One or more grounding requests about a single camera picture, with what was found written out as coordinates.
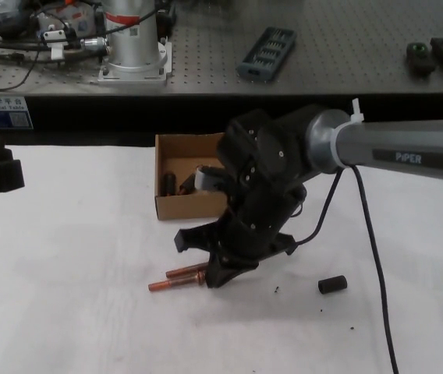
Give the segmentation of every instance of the black cable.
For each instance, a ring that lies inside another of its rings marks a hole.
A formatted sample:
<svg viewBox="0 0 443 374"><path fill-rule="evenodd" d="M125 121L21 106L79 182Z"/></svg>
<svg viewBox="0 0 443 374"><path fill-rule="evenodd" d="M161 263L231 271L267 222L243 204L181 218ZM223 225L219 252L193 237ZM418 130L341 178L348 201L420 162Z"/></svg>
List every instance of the black cable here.
<svg viewBox="0 0 443 374"><path fill-rule="evenodd" d="M41 6L36 12L33 13L32 17L37 17L41 13L50 12L51 10L64 9L68 7L69 4L64 2L60 2L59 4L48 4L45 6Z"/></svg>
<svg viewBox="0 0 443 374"><path fill-rule="evenodd" d="M341 169L340 171L338 171L336 173L334 181L332 182L332 185L331 185L331 189L329 189L328 197L325 199L324 207L322 208L322 213L318 219L318 223L317 223L317 226L315 227L314 232L312 232L308 238L305 238L303 240L300 240L299 242L296 242L296 245L303 245L305 243L308 243L310 240L313 240L320 232L320 230L322 228L322 224L324 223L325 215L328 212L329 205L331 205L332 197L334 196L334 192L336 192L336 187L338 187L339 179L341 178L342 173L343 173L343 169Z"/></svg>
<svg viewBox="0 0 443 374"><path fill-rule="evenodd" d="M367 205L367 196L365 188L363 187L362 176L356 166L351 167L355 173L356 182L359 185L360 200L362 200L363 215L365 216L365 223L367 224L367 231L369 232L370 247L374 256L374 263L376 264L377 277L379 278L379 288L381 289L381 307L383 309L383 323L385 325L386 342L388 343L388 351L390 361L392 362L392 369L394 374L399 374L399 367L396 363L395 349L393 348L392 331L390 329L390 319L388 317L388 296L386 295L385 276L383 268L381 267L381 260L379 252L377 251L376 238L374 236L374 228L370 220L369 206Z"/></svg>
<svg viewBox="0 0 443 374"><path fill-rule="evenodd" d="M97 8L102 5L101 2L92 2L90 0L79 0L79 2L82 2L82 3L87 4L89 6L93 6L94 8Z"/></svg>
<svg viewBox="0 0 443 374"><path fill-rule="evenodd" d="M51 59L38 59L37 64L60 64L60 63L73 63L89 60L91 58L99 58L106 56L105 51L91 51L91 52L78 52L73 54L66 54L63 60L51 60ZM1 61L15 62L26 64L32 62L33 59L25 58L22 53L0 54Z"/></svg>
<svg viewBox="0 0 443 374"><path fill-rule="evenodd" d="M51 18L55 18L56 20L58 20L61 24L62 24L62 28L64 30L67 30L67 25L66 22L62 19L62 17L57 16L56 14L49 12L48 10L43 10L44 6L43 4L41 4L40 0L35 0L36 3L38 4L38 6L41 9L41 13L45 14L46 16L49 16Z"/></svg>
<svg viewBox="0 0 443 374"><path fill-rule="evenodd" d="M31 74L31 72L34 70L34 67L37 64L37 59L38 59L38 57L40 57L40 52L41 52L41 50L38 48L38 50L36 52L36 56L34 56L33 63L31 64L30 68L27 70L27 73L23 77L23 79L19 83L17 83L16 85L13 85L13 86L10 86L10 87L2 87L2 88L0 88L0 92L8 91L8 90L13 90L13 89L15 89L17 87L22 86L27 81L27 78L29 78L29 75Z"/></svg>
<svg viewBox="0 0 443 374"><path fill-rule="evenodd" d="M59 9L61 6L52 6L52 7L44 7L43 11L40 12L40 10L38 10L38 13L35 13L35 15L40 14L44 11L48 11L48 10L53 10L53 9ZM95 33L95 34L91 34L88 35L86 37L78 37L78 40L86 40L86 39L93 39L94 37L106 37L107 35L113 34L113 33L117 33L119 31L123 31L126 29L129 29L130 27L133 26L137 26L140 25L143 21L145 21L146 19L151 18L154 14L156 14L156 12L159 10L160 8L154 9L151 12L147 13L145 16L143 17L139 17L138 20L134 23L130 23L128 25L124 25L124 26L120 26L120 27L116 27L115 29L112 30L106 30L104 32L101 33ZM67 39L67 38L63 38L63 39L55 39L53 41L50 41L50 43L65 43L65 42L70 42L73 41L74 39ZM37 41L23 41L23 43L28 43L28 44L38 44ZM32 46L20 46L20 45L15 45L15 44L9 44L9 43L4 43L3 40L0 39L0 49L13 49L13 50L17 50L17 51L29 51L29 50L33 50L33 49L29 49L29 48L33 48Z"/></svg>

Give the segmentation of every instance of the copper pipe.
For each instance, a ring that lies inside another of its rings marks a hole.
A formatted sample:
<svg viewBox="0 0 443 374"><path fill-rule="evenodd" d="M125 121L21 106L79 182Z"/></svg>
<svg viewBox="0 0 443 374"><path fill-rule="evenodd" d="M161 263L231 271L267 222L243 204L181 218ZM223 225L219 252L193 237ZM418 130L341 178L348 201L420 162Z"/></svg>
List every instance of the copper pipe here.
<svg viewBox="0 0 443 374"><path fill-rule="evenodd" d="M181 269L176 269L176 270L170 270L166 272L166 277L168 279L175 279L178 277L185 277L187 275L192 275L199 271L206 271L208 264L209 263L198 263L197 265L183 267Z"/></svg>
<svg viewBox="0 0 443 374"><path fill-rule="evenodd" d="M197 273L190 275L188 277L181 277L171 280L165 280L163 282L149 284L149 291L150 292L162 291L167 288L179 287L185 284L193 284L193 283L197 283L200 286L204 284L204 271L198 271Z"/></svg>

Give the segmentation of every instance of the blue label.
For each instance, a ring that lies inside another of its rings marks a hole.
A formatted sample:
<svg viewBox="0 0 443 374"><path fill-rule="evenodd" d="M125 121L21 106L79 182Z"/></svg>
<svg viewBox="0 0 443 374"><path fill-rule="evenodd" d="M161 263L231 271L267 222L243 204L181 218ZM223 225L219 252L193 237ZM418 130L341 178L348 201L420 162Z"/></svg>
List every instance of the blue label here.
<svg viewBox="0 0 443 374"><path fill-rule="evenodd" d="M78 31L86 31L88 29L87 21L81 21L78 24Z"/></svg>
<svg viewBox="0 0 443 374"><path fill-rule="evenodd" d="M0 111L0 129L32 129L27 111Z"/></svg>

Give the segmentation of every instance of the white tablecloth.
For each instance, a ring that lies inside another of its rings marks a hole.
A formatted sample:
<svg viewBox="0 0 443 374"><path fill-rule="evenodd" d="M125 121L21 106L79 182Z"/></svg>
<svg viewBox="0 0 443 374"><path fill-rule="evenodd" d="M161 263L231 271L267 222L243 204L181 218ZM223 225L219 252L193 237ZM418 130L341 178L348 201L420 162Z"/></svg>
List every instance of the white tablecloth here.
<svg viewBox="0 0 443 374"><path fill-rule="evenodd" d="M0 374L390 373L379 284L351 171L320 235L225 287L151 294L179 228L154 210L154 150L13 147L0 195ZM403 373L443 373L443 181L362 169ZM312 232L332 177L285 232ZM317 281L344 274L346 291Z"/></svg>

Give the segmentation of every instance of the black cylinder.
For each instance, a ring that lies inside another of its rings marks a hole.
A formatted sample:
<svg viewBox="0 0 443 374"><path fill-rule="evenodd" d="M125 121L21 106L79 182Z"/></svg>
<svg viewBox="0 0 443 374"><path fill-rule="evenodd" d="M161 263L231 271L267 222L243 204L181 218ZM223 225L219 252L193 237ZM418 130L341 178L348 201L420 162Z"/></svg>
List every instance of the black cylinder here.
<svg viewBox="0 0 443 374"><path fill-rule="evenodd" d="M329 294L331 292L341 291L348 287L348 282L344 275L323 279L318 281L318 290L321 294Z"/></svg>
<svg viewBox="0 0 443 374"><path fill-rule="evenodd" d="M170 171L163 175L162 177L162 191L163 196L174 196L176 195L176 175Z"/></svg>

